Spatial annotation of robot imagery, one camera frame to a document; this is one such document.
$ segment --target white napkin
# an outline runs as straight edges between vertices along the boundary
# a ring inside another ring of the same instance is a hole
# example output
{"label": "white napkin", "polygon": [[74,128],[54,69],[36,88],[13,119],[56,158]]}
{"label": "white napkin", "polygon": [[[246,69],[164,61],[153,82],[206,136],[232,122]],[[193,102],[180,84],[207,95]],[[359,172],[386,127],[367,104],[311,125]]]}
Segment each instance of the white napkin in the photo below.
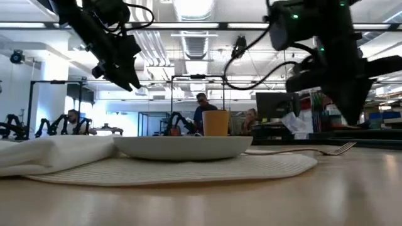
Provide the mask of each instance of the white napkin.
{"label": "white napkin", "polygon": [[48,136],[21,143],[0,141],[0,176],[53,173],[116,152],[112,136]]}

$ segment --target fork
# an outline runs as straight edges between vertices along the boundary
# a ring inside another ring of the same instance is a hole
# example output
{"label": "fork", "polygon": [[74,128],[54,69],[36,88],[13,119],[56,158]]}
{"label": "fork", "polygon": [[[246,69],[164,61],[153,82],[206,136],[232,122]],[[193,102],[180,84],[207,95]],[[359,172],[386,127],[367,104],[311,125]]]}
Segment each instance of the fork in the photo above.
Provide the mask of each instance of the fork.
{"label": "fork", "polygon": [[343,153],[345,153],[346,151],[348,151],[350,148],[352,148],[354,145],[356,144],[356,142],[349,142],[345,145],[343,145],[342,147],[333,150],[333,151],[320,151],[318,149],[312,149],[312,148],[305,148],[305,149],[294,149],[294,150],[287,150],[287,151],[275,151],[275,152],[271,152],[271,153],[249,153],[249,152],[245,152],[244,154],[248,154],[248,155],[253,155],[253,156],[268,156],[268,155],[274,155],[274,154],[282,154],[282,153],[292,153],[292,152],[298,152],[298,151],[317,151],[325,156],[338,156],[341,155]]}

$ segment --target woven placemat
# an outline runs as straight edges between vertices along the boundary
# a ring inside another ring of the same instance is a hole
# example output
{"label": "woven placemat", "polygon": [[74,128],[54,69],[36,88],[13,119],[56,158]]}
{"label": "woven placemat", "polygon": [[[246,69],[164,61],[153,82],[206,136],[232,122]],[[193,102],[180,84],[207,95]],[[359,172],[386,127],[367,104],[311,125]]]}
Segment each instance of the woven placemat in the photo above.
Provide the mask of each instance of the woven placemat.
{"label": "woven placemat", "polygon": [[110,158],[46,175],[26,176],[50,183],[133,186],[200,181],[285,178],[314,167],[317,160],[301,154],[238,156],[209,162],[169,163]]}

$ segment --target yellow cup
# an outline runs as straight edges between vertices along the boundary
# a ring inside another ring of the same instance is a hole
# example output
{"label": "yellow cup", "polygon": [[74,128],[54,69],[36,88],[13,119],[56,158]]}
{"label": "yellow cup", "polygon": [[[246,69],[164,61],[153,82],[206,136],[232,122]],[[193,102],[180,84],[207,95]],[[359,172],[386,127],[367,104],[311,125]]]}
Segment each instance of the yellow cup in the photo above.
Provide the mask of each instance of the yellow cup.
{"label": "yellow cup", "polygon": [[226,110],[208,110],[202,113],[204,136],[227,136],[229,113]]}

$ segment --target table surface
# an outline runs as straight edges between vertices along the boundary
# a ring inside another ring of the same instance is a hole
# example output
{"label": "table surface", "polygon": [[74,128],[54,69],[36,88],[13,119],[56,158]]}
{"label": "table surface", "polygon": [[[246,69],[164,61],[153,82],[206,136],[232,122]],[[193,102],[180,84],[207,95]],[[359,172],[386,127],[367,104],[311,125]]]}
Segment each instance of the table surface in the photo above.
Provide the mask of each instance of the table surface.
{"label": "table surface", "polygon": [[0,225],[402,225],[401,151],[306,155],[319,164],[280,180],[101,188],[1,179]]}

